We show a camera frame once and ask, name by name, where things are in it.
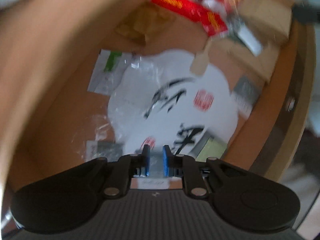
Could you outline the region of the white calligraphy paper fan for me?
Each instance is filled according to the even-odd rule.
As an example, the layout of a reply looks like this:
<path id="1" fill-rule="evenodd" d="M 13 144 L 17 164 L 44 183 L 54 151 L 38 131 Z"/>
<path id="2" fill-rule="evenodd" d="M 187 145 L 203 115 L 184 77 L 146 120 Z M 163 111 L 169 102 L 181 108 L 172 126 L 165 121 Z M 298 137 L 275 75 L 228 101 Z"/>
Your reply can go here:
<path id="1" fill-rule="evenodd" d="M 144 145 L 175 153 L 190 153 L 201 140 L 214 137 L 229 142 L 238 125 L 238 111 L 227 78 L 208 64 L 203 75 L 190 71 L 194 55 L 185 50 L 166 50 L 146 57 L 163 68 L 162 85 L 152 105 L 123 144 L 123 153 L 138 152 Z"/>

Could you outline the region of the grey sachet packet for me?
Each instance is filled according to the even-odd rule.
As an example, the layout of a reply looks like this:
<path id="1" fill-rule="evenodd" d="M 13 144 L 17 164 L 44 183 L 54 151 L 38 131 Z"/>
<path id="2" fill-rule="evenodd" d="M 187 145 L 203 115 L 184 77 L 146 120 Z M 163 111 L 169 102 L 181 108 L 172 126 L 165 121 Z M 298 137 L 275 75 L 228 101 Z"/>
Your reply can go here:
<path id="1" fill-rule="evenodd" d="M 251 115 L 260 94 L 261 89 L 246 76 L 242 76 L 233 88 L 231 98 L 235 101 L 239 114 L 245 120 Z"/>

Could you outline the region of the clear plastic wrapper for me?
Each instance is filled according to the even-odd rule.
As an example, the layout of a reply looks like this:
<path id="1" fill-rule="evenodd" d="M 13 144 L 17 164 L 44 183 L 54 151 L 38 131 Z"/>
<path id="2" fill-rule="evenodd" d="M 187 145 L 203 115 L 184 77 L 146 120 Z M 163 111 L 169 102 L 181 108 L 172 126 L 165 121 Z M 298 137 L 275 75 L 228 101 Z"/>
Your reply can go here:
<path id="1" fill-rule="evenodd" d="M 116 142 L 124 142 L 132 130 L 145 120 L 144 114 L 162 85 L 163 68 L 146 57 L 134 58 L 112 93 L 107 115 Z"/>

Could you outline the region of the white green sachet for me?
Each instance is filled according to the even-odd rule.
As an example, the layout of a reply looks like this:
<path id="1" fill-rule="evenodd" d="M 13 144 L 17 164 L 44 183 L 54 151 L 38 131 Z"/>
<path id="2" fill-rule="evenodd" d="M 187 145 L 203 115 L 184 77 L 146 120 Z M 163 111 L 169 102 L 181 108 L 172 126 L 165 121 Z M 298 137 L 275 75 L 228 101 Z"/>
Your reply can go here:
<path id="1" fill-rule="evenodd" d="M 131 53 L 102 49 L 94 65 L 87 91 L 111 96 L 132 59 Z"/>

